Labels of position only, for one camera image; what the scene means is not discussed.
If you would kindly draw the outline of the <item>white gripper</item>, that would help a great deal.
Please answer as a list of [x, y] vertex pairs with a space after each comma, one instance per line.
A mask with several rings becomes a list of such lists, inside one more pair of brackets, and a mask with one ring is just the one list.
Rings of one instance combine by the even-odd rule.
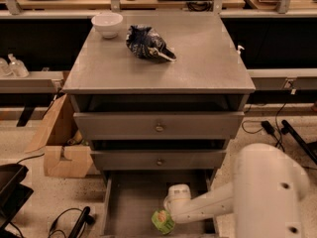
[[168, 189], [163, 206], [175, 223], [184, 224], [190, 220], [186, 212], [186, 207], [189, 205], [190, 200], [191, 192], [189, 186], [187, 184], [176, 184]]

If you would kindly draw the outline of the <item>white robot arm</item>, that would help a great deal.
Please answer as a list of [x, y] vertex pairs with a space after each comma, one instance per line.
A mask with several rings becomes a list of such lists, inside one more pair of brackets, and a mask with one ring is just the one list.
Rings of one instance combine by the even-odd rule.
[[173, 185], [164, 208], [177, 224], [234, 213], [236, 238], [304, 238], [300, 201], [309, 185], [287, 154], [256, 143], [237, 154], [231, 182], [195, 198], [188, 185]]

